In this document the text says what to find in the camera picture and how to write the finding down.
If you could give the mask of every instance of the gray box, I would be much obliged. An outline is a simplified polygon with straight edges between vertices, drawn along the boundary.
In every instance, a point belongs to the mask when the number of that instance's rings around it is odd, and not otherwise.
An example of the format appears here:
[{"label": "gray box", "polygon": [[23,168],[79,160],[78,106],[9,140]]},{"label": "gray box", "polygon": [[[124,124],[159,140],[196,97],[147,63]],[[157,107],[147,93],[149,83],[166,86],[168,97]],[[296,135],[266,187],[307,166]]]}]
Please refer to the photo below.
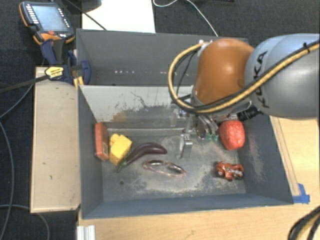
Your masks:
[{"label": "gray box", "polygon": [[[89,59],[90,85],[78,92],[78,141],[83,219],[158,215],[293,204],[282,157],[268,116],[244,122],[245,145],[227,151],[220,141],[191,134],[189,157],[177,159],[186,118],[172,117],[167,74],[169,64],[185,48],[212,36],[143,34],[77,30],[79,61]],[[197,58],[190,65],[180,94],[190,93]],[[141,143],[163,145],[165,156],[146,155],[121,172],[95,157],[94,124],[108,134],[124,134],[134,149]],[[142,168],[162,159],[182,166],[185,178],[172,178]],[[241,163],[243,180],[215,177],[214,162]]]}]

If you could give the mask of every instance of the black carpet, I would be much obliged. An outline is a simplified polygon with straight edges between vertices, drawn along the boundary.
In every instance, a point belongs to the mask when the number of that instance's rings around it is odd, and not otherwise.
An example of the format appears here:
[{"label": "black carpet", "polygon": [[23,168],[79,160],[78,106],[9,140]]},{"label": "black carpet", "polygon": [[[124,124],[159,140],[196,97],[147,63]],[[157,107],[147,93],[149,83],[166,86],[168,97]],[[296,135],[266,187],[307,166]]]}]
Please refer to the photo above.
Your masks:
[{"label": "black carpet", "polygon": [[[18,5],[23,1],[0,0],[0,87],[14,85],[34,77],[36,65],[43,62],[40,47],[24,27]],[[55,0],[71,20],[81,26],[81,14],[63,0]],[[81,1],[74,1],[81,6]],[[166,3],[171,0],[158,0]],[[320,0],[192,0],[212,23],[220,36],[243,37],[254,47],[263,40],[293,33],[318,33]],[[153,8],[158,33],[214,35],[210,27],[186,1],[166,8]],[[26,87],[0,94],[0,116],[26,91]],[[15,169],[13,203],[30,205],[31,154],[33,132],[33,93],[8,115],[0,119],[10,141]],[[8,204],[11,193],[11,163],[3,133],[0,131],[0,205]],[[0,233],[7,209],[0,209]],[[50,239],[75,239],[76,213],[45,213]],[[42,221],[26,211],[12,209],[4,239],[46,239]]]}]

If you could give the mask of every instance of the handheld controller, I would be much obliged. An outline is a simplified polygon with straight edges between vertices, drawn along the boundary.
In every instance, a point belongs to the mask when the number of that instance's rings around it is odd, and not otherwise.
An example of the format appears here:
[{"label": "handheld controller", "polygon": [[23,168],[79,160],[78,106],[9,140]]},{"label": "handheld controller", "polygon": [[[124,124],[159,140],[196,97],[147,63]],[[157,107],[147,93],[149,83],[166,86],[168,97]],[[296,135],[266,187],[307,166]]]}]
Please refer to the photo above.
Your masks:
[{"label": "handheld controller", "polygon": [[74,30],[55,2],[24,1],[19,5],[19,12],[38,45],[49,39],[65,40],[66,44],[75,39]]}]

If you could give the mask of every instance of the yellow sponge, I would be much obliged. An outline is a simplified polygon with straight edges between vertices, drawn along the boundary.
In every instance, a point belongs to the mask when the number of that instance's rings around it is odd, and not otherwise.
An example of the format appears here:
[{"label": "yellow sponge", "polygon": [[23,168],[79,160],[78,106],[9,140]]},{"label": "yellow sponge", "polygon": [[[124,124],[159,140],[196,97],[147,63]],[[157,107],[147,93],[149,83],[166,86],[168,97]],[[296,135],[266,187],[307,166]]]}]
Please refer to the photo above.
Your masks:
[{"label": "yellow sponge", "polygon": [[129,152],[132,141],[123,135],[113,134],[110,138],[109,160],[117,165],[122,158]]}]

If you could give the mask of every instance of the purple eggplant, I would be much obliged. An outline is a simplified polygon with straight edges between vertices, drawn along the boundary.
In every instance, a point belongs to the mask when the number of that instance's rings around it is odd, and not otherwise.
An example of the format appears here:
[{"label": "purple eggplant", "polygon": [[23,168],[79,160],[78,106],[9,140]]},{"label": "purple eggplant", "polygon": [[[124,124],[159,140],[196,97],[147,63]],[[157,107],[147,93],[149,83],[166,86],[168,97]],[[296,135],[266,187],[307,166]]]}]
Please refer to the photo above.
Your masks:
[{"label": "purple eggplant", "polygon": [[117,171],[119,172],[123,167],[130,165],[132,162],[138,160],[144,155],[165,155],[167,150],[158,143],[147,142],[137,146],[130,154],[126,155],[118,164]]}]

